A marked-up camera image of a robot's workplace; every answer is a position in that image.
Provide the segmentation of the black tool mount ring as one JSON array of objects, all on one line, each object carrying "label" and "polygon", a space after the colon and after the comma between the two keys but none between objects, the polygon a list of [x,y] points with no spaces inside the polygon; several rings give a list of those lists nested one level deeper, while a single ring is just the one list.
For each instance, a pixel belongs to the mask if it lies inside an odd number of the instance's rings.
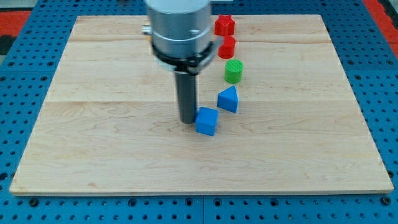
[{"label": "black tool mount ring", "polygon": [[223,38],[219,37],[214,41],[210,41],[206,49],[202,52],[195,53],[193,56],[185,58],[175,58],[166,55],[162,53],[153,43],[151,43],[151,47],[156,62],[163,69],[174,73],[195,76],[212,62],[222,43]]}]

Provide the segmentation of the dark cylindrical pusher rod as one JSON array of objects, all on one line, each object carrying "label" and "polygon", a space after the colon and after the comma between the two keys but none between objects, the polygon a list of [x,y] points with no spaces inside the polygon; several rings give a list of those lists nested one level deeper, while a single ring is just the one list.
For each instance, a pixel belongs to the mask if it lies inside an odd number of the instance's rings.
[{"label": "dark cylindrical pusher rod", "polygon": [[182,73],[174,73],[174,77],[180,120],[185,124],[192,124],[197,116],[196,77]]}]

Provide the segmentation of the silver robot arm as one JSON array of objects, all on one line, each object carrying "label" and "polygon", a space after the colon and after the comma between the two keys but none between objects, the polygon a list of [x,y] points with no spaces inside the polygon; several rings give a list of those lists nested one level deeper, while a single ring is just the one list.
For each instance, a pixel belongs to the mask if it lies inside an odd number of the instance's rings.
[{"label": "silver robot arm", "polygon": [[160,66],[174,73],[181,122],[197,117],[196,76],[214,59],[223,38],[212,39],[209,0],[145,0],[152,53]]}]

